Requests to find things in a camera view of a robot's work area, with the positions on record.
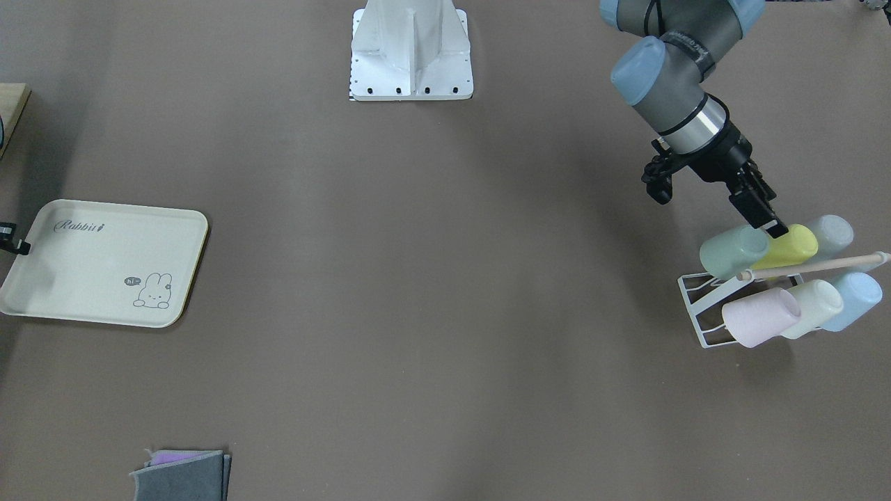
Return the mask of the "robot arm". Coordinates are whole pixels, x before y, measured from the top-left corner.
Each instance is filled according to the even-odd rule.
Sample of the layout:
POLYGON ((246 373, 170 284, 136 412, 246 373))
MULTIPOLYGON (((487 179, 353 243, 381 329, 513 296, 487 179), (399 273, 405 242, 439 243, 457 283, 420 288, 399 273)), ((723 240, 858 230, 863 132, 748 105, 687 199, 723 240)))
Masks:
POLYGON ((658 134, 642 181, 653 200, 672 199, 672 175, 691 168, 723 183, 732 206, 772 238, 788 228, 771 208, 775 193, 753 161, 753 146, 723 102, 702 88, 716 64, 760 19, 764 1, 602 1, 601 18, 639 41, 610 80, 658 134))

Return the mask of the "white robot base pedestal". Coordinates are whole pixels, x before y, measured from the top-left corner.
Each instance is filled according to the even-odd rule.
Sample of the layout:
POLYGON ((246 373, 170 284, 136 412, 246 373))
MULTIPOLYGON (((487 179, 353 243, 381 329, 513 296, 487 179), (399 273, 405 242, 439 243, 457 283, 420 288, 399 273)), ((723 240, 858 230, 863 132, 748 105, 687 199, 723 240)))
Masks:
POLYGON ((348 96, 357 102, 468 100, 468 17, 452 1, 369 1, 352 15, 348 96))

